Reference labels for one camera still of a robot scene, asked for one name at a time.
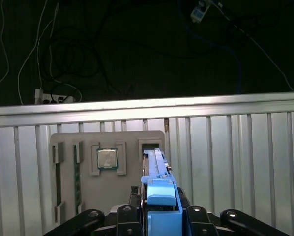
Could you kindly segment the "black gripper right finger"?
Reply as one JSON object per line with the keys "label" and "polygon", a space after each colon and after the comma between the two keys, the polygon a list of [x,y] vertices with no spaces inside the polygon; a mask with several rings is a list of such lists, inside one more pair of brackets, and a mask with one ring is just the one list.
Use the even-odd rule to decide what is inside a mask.
{"label": "black gripper right finger", "polygon": [[204,207],[191,205],[178,189],[183,209],[184,236],[282,236],[284,233],[242,211],[227,209],[216,216]]}

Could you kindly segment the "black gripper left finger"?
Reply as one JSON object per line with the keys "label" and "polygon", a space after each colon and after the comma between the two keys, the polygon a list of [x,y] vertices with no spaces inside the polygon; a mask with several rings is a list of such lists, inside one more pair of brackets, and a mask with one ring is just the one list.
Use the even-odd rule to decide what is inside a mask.
{"label": "black gripper left finger", "polygon": [[86,210],[45,234],[46,236],[143,236],[141,188],[131,187],[128,204],[108,215]]}

